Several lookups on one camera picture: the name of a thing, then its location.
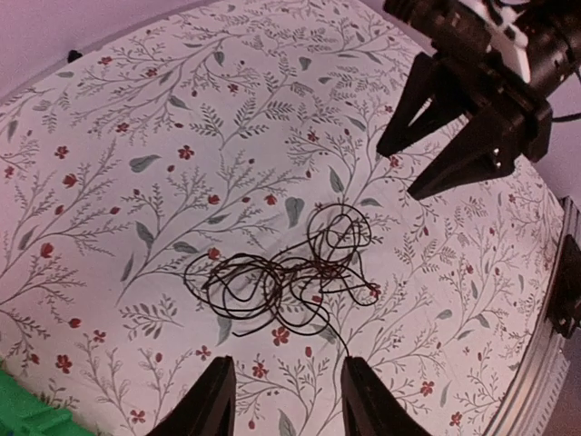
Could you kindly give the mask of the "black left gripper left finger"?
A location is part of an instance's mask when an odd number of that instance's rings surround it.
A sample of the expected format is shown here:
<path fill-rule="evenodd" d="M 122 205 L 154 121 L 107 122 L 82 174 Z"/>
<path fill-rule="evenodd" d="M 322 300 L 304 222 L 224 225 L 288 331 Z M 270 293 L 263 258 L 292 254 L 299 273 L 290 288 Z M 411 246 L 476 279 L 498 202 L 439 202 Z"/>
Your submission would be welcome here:
<path fill-rule="evenodd" d="M 236 376 L 231 356 L 215 357 L 147 436 L 232 436 Z"/>

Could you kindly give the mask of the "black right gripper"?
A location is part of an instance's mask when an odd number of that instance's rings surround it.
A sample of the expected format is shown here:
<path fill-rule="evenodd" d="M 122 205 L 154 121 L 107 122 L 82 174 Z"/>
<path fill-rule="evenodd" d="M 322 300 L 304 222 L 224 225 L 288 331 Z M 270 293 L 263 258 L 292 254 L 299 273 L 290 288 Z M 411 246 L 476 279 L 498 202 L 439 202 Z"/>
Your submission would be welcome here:
<path fill-rule="evenodd" d="M 418 54 L 377 153 L 398 154 L 464 114 L 468 122 L 426 167 L 408 193 L 416 200 L 506 177 L 523 155 L 544 157 L 553 110 L 511 74 L 450 56 Z"/>

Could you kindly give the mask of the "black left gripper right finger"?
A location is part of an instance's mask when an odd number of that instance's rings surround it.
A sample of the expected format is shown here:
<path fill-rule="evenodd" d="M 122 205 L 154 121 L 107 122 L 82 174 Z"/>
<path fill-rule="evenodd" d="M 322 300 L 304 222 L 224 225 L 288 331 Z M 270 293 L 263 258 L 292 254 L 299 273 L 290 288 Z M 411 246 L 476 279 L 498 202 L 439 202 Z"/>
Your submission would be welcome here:
<path fill-rule="evenodd" d="M 345 358 L 340 384 L 346 435 L 430 435 L 408 415 L 363 358 Z"/>

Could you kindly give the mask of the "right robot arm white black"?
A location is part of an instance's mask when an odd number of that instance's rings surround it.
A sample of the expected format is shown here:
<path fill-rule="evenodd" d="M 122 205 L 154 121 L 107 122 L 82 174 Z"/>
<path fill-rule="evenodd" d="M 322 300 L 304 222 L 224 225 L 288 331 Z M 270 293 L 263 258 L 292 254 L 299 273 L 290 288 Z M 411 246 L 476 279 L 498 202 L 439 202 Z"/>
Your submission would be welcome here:
<path fill-rule="evenodd" d="M 466 125 L 409 187 L 425 199 L 541 160 L 556 117 L 548 97 L 580 72 L 577 1 L 388 1 L 387 14 L 426 36 L 379 139 L 398 154 L 451 121 Z"/>

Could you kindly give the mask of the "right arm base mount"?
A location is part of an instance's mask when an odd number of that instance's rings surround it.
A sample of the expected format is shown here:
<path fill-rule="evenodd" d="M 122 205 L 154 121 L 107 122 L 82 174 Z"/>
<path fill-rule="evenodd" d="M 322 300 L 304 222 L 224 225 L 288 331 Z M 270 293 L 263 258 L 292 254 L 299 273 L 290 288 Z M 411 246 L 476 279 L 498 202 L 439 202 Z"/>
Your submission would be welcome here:
<path fill-rule="evenodd" d="M 571 339 L 580 327 L 580 248 L 571 234 L 565 236 L 557 258 L 547 318 L 565 339 Z"/>

